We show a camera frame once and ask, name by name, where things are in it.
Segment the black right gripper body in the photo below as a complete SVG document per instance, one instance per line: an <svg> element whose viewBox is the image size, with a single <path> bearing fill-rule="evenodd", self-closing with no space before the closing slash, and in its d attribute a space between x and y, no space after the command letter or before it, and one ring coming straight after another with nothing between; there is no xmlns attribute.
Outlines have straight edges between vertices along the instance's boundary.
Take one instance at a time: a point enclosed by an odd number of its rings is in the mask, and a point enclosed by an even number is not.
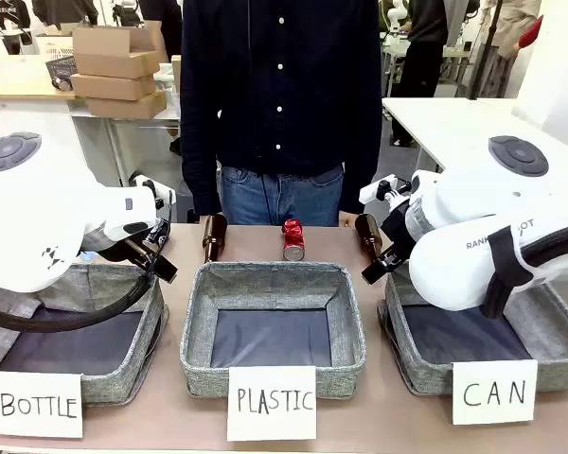
<svg viewBox="0 0 568 454"><path fill-rule="evenodd" d="M395 207L382 223L381 230L391 241L390 246L385 250L386 256L409 258L415 247L415 240L406 227L405 215L407 209L408 205Z"/></svg>

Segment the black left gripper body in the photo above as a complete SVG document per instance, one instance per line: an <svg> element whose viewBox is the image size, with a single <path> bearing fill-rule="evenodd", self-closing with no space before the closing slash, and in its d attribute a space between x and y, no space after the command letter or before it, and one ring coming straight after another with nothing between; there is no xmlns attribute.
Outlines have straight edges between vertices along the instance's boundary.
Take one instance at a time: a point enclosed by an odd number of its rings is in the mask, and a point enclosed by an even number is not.
<svg viewBox="0 0 568 454"><path fill-rule="evenodd" d="M127 261L136 266L148 266L168 240L169 232L170 223L166 219L159 219L154 227L118 241L103 250L101 256L110 262Z"/></svg>

